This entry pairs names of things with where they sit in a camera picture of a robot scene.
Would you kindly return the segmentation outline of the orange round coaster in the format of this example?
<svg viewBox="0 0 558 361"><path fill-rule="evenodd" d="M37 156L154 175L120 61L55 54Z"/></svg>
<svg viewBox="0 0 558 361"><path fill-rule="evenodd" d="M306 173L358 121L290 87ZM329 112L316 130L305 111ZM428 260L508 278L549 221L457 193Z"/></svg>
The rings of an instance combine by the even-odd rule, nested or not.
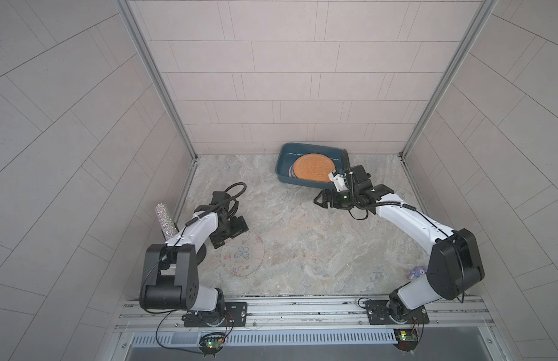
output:
<svg viewBox="0 0 558 361"><path fill-rule="evenodd" d="M297 179L328 183L330 174L335 170L333 161L318 153L310 153L298 158L292 171Z"/></svg>

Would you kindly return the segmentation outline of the teal storage box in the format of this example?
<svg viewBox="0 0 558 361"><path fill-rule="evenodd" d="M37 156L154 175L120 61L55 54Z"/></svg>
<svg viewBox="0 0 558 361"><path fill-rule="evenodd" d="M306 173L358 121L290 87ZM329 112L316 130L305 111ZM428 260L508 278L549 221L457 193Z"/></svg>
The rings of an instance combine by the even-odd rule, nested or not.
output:
<svg viewBox="0 0 558 361"><path fill-rule="evenodd" d="M328 147L316 144L303 144L303 143L286 143L280 149L280 154L277 159L277 164L275 167L275 172L277 178L280 182L285 184L293 184L303 187L310 187L316 189L330 189L334 190L334 184L329 181L327 183L317 182L311 180L303 180L296 177L292 177L292 167L295 165L295 161L301 156L317 153L323 156L327 156L333 163L338 171L342 170L342 155L344 149L337 147Z"/></svg>

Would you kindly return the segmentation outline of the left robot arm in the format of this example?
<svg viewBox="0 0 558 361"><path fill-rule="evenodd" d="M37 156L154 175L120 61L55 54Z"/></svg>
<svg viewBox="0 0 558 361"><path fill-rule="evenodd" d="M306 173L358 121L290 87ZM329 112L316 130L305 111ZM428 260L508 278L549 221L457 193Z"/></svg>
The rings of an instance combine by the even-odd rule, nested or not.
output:
<svg viewBox="0 0 558 361"><path fill-rule="evenodd" d="M246 221L237 215L237 193L231 189L213 193L211 203L201 205L179 233L145 253L139 304L151 314L189 311L199 318L216 320L226 316L222 290L200 285L199 264L206 257L205 242L222 247L248 231Z"/></svg>

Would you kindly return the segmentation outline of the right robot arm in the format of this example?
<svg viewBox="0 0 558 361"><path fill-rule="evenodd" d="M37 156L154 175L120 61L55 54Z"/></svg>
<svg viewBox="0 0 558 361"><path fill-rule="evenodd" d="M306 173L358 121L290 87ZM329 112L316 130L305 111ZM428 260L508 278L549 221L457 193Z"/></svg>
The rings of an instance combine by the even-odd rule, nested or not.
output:
<svg viewBox="0 0 558 361"><path fill-rule="evenodd" d="M322 190L313 202L322 208L354 208L395 224L429 255L428 266L404 286L390 293L390 318L407 323L411 311L439 299L463 302L465 292L483 281L485 271L475 235L455 230L424 215L384 184L374 186L361 165L328 174L332 190Z"/></svg>

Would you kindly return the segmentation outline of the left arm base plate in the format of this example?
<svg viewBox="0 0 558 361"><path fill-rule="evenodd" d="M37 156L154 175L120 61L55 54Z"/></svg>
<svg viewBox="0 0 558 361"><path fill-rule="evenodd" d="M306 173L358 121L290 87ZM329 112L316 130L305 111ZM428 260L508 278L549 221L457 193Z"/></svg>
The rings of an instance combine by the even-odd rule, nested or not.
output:
<svg viewBox="0 0 558 361"><path fill-rule="evenodd" d="M246 302L217 302L213 311L188 311L182 321L185 327L242 327L246 317Z"/></svg>

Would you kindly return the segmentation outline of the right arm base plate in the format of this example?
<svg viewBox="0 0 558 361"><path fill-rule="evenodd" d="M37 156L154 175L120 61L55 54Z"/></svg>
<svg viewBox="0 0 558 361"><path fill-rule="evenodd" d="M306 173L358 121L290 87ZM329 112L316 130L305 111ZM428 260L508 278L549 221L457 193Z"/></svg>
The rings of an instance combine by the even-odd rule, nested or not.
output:
<svg viewBox="0 0 558 361"><path fill-rule="evenodd" d="M371 300L363 301L362 307L367 313L370 325L426 325L430 323L429 316L424 306L408 311L401 320L395 320L388 309L388 301Z"/></svg>

